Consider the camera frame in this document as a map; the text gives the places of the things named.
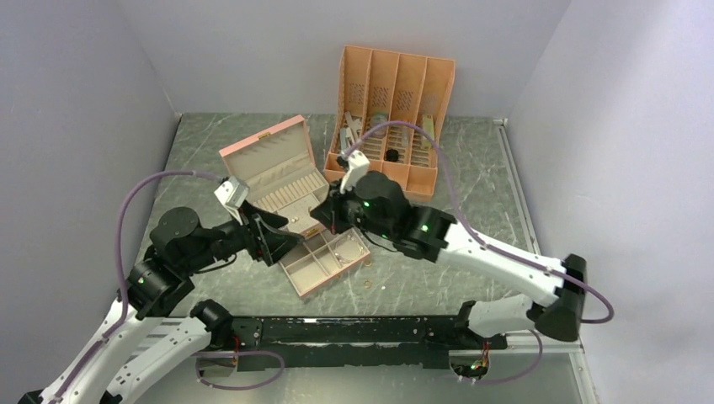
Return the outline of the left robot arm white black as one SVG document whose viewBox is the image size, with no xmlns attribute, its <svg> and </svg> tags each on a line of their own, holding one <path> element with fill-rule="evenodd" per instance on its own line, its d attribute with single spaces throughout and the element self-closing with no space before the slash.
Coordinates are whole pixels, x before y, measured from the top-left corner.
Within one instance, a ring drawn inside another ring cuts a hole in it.
<svg viewBox="0 0 714 404">
<path fill-rule="evenodd" d="M 43 390 L 23 403 L 134 403 L 178 364 L 203 349 L 233 352 L 239 339 L 230 312 L 203 300 L 166 337 L 132 353 L 194 289 L 192 275 L 246 251 L 271 266 L 302 243 L 288 219 L 248 202 L 219 226 L 204 228 L 194 210 L 174 208 L 152 231 L 143 261 L 134 265 L 104 322 L 81 353 Z"/>
</svg>

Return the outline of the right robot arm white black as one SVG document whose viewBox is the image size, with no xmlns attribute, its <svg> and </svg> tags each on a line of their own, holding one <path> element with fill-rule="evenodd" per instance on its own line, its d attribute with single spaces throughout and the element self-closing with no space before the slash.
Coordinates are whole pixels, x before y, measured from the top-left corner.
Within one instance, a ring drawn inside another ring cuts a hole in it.
<svg viewBox="0 0 714 404">
<path fill-rule="evenodd" d="M 549 258 L 484 236 L 443 210 L 410 203 L 398 183 L 374 171 L 351 190 L 331 183 L 310 215 L 334 234 L 370 233 L 406 257 L 475 270 L 516 290 L 511 298 L 465 304 L 454 327 L 463 348 L 529 329 L 561 342 L 579 337 L 586 262 L 575 254 Z"/>
</svg>

